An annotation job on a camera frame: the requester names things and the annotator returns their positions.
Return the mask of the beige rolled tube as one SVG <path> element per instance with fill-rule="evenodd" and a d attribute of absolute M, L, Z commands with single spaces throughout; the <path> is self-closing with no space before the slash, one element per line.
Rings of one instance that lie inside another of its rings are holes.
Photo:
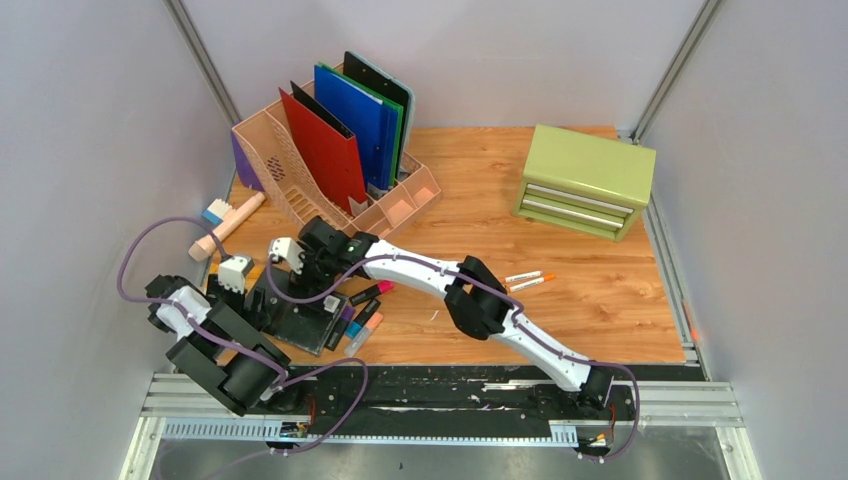
<path fill-rule="evenodd" d="M 257 192 L 243 202 L 231 213 L 220 225 L 213 225 L 215 237 L 223 242 L 234 230 L 244 223 L 266 200 L 262 192 Z M 210 257 L 216 249 L 216 243 L 211 235 L 195 241 L 188 250 L 188 255 L 195 261 L 204 261 Z"/>

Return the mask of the blue highlighter marker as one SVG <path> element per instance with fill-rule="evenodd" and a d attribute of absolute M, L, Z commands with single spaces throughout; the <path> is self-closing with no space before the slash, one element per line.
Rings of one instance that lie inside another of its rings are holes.
<path fill-rule="evenodd" d="M 368 303 L 366 303 L 349 323 L 345 330 L 345 335 L 348 338 L 353 339 L 378 311 L 380 305 L 381 302 L 377 298 L 371 299 Z"/>

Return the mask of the small orange cap marker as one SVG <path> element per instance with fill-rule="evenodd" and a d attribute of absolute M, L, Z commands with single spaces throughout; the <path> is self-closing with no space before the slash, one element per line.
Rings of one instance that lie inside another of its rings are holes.
<path fill-rule="evenodd" d="M 515 285 L 511 285 L 508 288 L 508 291 L 510 293 L 518 292 L 518 291 L 521 291 L 521 290 L 525 290 L 525 289 L 534 287 L 536 285 L 541 285 L 543 283 L 549 282 L 551 280 L 554 280 L 555 278 L 556 278 L 555 274 L 538 276 L 538 277 L 526 280 L 524 282 L 521 282 L 521 283 L 518 283 L 518 284 L 515 284 Z"/>

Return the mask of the red binder folder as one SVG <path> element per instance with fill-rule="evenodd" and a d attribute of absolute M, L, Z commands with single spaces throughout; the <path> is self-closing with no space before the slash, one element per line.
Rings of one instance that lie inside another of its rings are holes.
<path fill-rule="evenodd" d="M 326 107 L 295 83 L 280 90 L 290 134 L 321 192 L 346 213 L 368 207 L 357 139 Z"/>

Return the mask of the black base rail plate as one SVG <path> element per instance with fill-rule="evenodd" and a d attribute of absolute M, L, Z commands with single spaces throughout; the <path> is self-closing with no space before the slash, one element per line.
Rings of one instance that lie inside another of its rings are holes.
<path fill-rule="evenodd" d="M 298 383 L 251 414 L 300 414 L 314 434 L 392 437 L 541 437 L 552 420 L 597 429 L 635 417 L 631 389 L 614 384 L 581 394 L 560 389 L 530 365 L 377 365 L 290 370 Z"/>

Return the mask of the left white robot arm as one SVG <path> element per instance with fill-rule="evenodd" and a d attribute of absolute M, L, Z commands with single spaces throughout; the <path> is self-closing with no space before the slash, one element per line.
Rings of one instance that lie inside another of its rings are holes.
<path fill-rule="evenodd" d="M 204 294 L 172 275 L 159 275 L 145 287 L 153 301 L 149 322 L 177 336 L 168 360 L 236 415 L 271 404 L 283 413 L 298 411 L 306 386 L 288 375 L 290 358 L 262 333 L 277 302 L 261 288 L 228 290 L 216 274 L 208 287 Z"/>

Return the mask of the pink highlighter marker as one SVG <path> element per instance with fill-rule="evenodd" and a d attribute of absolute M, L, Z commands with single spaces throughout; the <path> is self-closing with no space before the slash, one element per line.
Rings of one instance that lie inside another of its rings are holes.
<path fill-rule="evenodd" d="M 380 295 L 392 290 L 393 288 L 394 283 L 392 281 L 382 280 L 352 295 L 349 298 L 349 302 L 352 306 L 357 306 L 370 300 L 376 299 Z"/>

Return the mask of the beige plastic file organizer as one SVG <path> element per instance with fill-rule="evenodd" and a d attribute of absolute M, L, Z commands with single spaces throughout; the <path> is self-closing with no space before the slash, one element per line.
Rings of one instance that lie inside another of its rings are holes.
<path fill-rule="evenodd" d="M 407 149 L 415 96 L 362 58 L 319 63 L 304 85 L 232 129 L 269 202 L 297 227 L 314 216 L 391 239 L 442 197 Z"/>

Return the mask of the black notebook with sticker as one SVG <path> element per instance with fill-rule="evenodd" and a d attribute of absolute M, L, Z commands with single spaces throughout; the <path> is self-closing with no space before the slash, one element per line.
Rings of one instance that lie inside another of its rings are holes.
<path fill-rule="evenodd" d="M 320 356 L 347 306 L 348 297 L 334 291 L 313 303 L 293 304 L 270 288 L 266 274 L 268 269 L 271 270 L 273 283 L 280 291 L 296 298 L 309 295 L 306 290 L 290 284 L 288 271 L 275 266 L 265 267 L 247 297 L 251 304 L 256 294 L 264 295 L 267 317 L 259 323 L 261 331 L 313 356 Z"/>

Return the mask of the white orange marker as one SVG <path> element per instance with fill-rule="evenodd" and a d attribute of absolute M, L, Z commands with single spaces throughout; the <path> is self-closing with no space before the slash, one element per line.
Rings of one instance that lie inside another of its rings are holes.
<path fill-rule="evenodd" d="M 519 274 L 506 276 L 503 279 L 503 282 L 505 284 L 514 283 L 514 282 L 521 282 L 521 281 L 525 281 L 525 280 L 534 279 L 534 278 L 537 278 L 537 277 L 542 276 L 542 275 L 543 275 L 542 270 L 534 270 L 534 271 L 523 272 L 523 273 L 519 273 Z"/>

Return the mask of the orange highlighter marker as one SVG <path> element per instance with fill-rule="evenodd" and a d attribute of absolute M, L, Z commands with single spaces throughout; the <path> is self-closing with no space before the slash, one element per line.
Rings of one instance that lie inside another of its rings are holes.
<path fill-rule="evenodd" d="M 347 357 L 354 357 L 374 331 L 381 325 L 383 319 L 384 315 L 382 313 L 375 313 L 352 338 L 345 348 L 344 354 Z"/>

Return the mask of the black clipboard blue back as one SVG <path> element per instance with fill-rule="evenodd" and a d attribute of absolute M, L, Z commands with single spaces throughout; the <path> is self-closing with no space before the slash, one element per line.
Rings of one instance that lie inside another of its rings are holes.
<path fill-rule="evenodd" d="M 343 73 L 402 108 L 395 179 L 403 180 L 408 175 L 408 170 L 402 166 L 402 158 L 408 144 L 415 113 L 415 95 L 412 89 L 352 51 L 344 52 Z"/>

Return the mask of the green metal drawer cabinet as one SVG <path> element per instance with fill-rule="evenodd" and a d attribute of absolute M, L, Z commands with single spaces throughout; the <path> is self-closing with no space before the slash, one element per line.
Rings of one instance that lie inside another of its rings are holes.
<path fill-rule="evenodd" d="M 538 125 L 513 214 L 618 243 L 648 206 L 655 162 L 650 148 Z"/>

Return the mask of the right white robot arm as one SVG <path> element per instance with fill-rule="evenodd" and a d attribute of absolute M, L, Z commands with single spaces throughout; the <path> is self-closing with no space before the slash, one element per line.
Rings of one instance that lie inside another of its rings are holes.
<path fill-rule="evenodd" d="M 438 260 L 401 249 L 367 232 L 347 235 L 319 216 L 297 237 L 273 240 L 268 257 L 285 262 L 294 282 L 318 299 L 350 276 L 390 281 L 444 302 L 454 326 L 464 335 L 494 339 L 531 361 L 584 417 L 596 417 L 611 403 L 612 374 L 566 347 L 526 315 L 482 260 Z"/>

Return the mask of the purple highlighter marker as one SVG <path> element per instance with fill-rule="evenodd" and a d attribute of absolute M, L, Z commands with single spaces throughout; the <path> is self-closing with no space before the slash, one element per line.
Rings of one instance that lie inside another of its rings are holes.
<path fill-rule="evenodd" d="M 337 346 L 339 345 L 342 337 L 345 334 L 345 331 L 348 328 L 350 321 L 353 319 L 356 310 L 352 306 L 345 306 L 334 325 L 331 333 L 325 343 L 325 348 L 330 351 L 335 351 Z"/>

